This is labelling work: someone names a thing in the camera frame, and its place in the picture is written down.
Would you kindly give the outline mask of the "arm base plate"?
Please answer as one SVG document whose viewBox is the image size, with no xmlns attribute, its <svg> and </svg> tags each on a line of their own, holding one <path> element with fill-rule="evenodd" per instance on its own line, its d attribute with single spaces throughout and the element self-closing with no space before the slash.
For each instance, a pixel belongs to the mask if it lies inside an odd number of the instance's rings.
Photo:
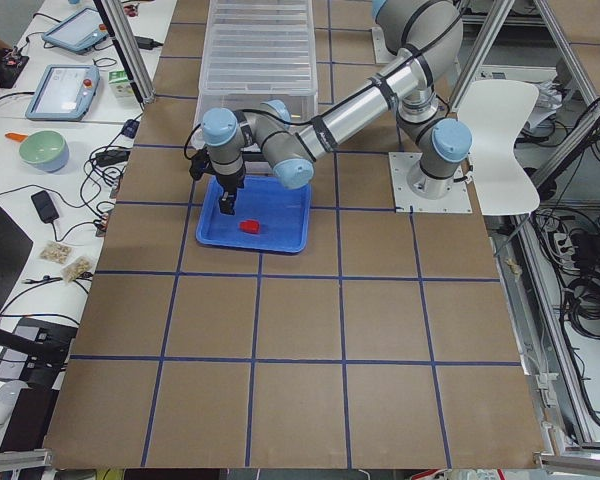
<svg viewBox="0 0 600 480">
<path fill-rule="evenodd" d="M 462 167 L 450 178 L 437 180 L 421 170 L 421 153 L 390 152 L 389 164 L 397 213 L 471 214 L 472 206 Z"/>
</svg>

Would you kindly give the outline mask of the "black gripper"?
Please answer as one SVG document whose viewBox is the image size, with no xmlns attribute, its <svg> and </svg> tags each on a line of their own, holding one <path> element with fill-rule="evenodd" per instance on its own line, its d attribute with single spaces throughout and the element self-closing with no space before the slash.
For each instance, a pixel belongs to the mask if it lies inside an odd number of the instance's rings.
<svg viewBox="0 0 600 480">
<path fill-rule="evenodd" d="M 215 161 L 206 148 L 197 150 L 190 159 L 189 173 L 194 181 L 199 181 L 204 174 L 213 175 L 223 188 L 218 200 L 219 210 L 224 215 L 235 214 L 235 201 L 238 190 L 244 187 L 245 167 L 241 155 L 229 163 Z"/>
</svg>

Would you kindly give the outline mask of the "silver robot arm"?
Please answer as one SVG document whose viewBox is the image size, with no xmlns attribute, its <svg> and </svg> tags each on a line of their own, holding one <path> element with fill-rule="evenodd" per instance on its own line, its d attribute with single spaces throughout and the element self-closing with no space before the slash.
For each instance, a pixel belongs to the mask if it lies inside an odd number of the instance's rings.
<svg viewBox="0 0 600 480">
<path fill-rule="evenodd" d="M 314 176 L 314 164 L 387 112 L 421 151 L 408 173 L 418 196 L 438 199 L 451 185 L 472 145 L 461 121 L 437 109 L 434 83 L 452 65 L 463 39 L 462 15 L 450 1 L 376 1 L 375 23 L 395 58 L 347 98 L 311 120 L 292 123 L 281 101 L 256 109 L 208 110 L 199 125 L 204 145 L 190 158 L 189 174 L 208 174 L 222 188 L 222 213 L 235 212 L 246 168 L 243 151 L 258 146 L 274 176 L 299 189 Z"/>
</svg>

